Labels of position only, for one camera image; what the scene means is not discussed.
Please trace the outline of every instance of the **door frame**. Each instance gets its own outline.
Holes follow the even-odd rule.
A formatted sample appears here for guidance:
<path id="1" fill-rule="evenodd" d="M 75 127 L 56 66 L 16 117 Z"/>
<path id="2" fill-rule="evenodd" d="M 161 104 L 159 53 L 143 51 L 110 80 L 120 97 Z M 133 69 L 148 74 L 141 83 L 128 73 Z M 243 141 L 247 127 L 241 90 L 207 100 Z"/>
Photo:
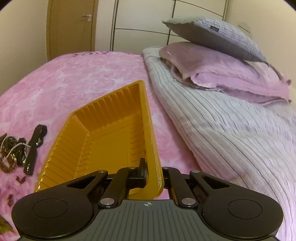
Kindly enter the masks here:
<path id="1" fill-rule="evenodd" d="M 52 1 L 48 0 L 47 5 L 47 16 L 46 16 L 46 55 L 47 55 L 47 61 L 51 60 L 50 56 L 50 18 L 51 18 L 51 10 L 52 10 Z M 99 6 L 99 0 L 94 0 L 94 11 L 92 14 L 92 21 L 91 21 L 91 51 L 95 50 L 95 43 L 96 43 L 96 18 L 98 13 L 98 6 Z"/>

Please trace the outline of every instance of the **pillow label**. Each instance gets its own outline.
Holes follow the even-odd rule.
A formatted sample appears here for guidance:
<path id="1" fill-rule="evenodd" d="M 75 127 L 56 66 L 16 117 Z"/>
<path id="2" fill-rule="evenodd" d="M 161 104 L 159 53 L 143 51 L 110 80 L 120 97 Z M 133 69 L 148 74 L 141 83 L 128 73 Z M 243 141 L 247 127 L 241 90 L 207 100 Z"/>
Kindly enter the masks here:
<path id="1" fill-rule="evenodd" d="M 210 28 L 211 28 L 212 30 L 215 30 L 216 32 L 219 32 L 219 29 L 216 28 L 216 27 L 214 27 L 214 26 L 211 26 Z"/>

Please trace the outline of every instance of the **pink cloth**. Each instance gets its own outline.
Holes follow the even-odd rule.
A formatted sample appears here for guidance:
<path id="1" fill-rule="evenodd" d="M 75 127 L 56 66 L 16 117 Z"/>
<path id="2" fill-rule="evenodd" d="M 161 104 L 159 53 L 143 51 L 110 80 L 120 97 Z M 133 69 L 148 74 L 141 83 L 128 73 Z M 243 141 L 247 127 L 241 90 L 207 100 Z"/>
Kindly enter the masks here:
<path id="1" fill-rule="evenodd" d="M 48 128 L 44 144 L 38 148 L 32 177 L 26 176 L 22 168 L 10 174 L 0 171 L 0 215 L 14 229 L 14 233 L 0 235 L 1 241 L 18 239 L 11 209 L 17 200 L 33 192 L 44 160 L 68 115 L 136 80 L 145 81 L 161 164 L 176 167 L 182 173 L 199 168 L 159 103 L 148 76 L 140 55 L 117 52 L 67 54 L 41 66 L 0 96 L 0 133 L 30 139 L 38 124 Z"/>
<path id="2" fill-rule="evenodd" d="M 190 42 L 167 45 L 159 55 L 172 63 L 175 79 L 194 88 L 222 91 L 258 104 L 290 102 L 288 79 L 261 62 L 242 62 Z"/>

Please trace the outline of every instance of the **striped pillow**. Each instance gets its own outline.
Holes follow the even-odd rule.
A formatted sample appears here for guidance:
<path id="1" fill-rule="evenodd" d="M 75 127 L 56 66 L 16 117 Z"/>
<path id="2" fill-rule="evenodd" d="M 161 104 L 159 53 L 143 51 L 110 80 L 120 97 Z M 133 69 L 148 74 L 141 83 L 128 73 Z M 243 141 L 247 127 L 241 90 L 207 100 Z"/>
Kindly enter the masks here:
<path id="1" fill-rule="evenodd" d="M 232 57 L 266 62 L 257 44 L 242 31 L 222 20 L 206 17 L 172 18 L 163 23 L 180 37 Z"/>

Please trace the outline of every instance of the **wooden door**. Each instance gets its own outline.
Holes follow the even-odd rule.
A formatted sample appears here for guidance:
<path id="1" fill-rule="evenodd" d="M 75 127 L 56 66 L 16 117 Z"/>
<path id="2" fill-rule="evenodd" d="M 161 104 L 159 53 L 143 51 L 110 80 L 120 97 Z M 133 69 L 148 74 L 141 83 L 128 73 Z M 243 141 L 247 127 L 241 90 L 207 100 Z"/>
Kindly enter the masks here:
<path id="1" fill-rule="evenodd" d="M 97 5 L 97 0 L 49 0 L 48 60 L 94 48 Z"/>

